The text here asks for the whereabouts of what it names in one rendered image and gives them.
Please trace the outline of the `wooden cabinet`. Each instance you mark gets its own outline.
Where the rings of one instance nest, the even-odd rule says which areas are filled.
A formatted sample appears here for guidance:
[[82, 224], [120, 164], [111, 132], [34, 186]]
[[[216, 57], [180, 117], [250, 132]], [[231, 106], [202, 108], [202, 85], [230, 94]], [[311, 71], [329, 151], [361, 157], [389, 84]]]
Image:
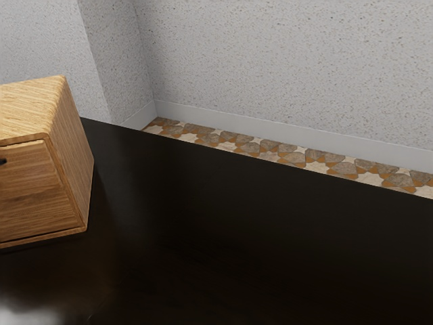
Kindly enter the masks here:
[[84, 232], [93, 165], [65, 76], [0, 85], [0, 248]]

